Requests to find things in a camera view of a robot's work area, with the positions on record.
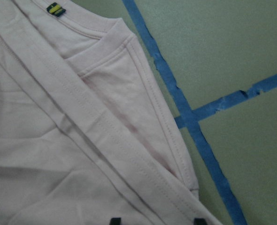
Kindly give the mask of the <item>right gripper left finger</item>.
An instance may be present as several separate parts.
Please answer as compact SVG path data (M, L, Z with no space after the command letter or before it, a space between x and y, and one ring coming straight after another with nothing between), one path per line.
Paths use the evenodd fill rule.
M122 219L120 217L111 218L109 225L121 225Z

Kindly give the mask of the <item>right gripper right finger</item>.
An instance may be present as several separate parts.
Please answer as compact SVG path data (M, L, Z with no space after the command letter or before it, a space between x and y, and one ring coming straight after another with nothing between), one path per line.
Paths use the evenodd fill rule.
M194 225L208 225L206 219L204 218L195 218L193 221Z

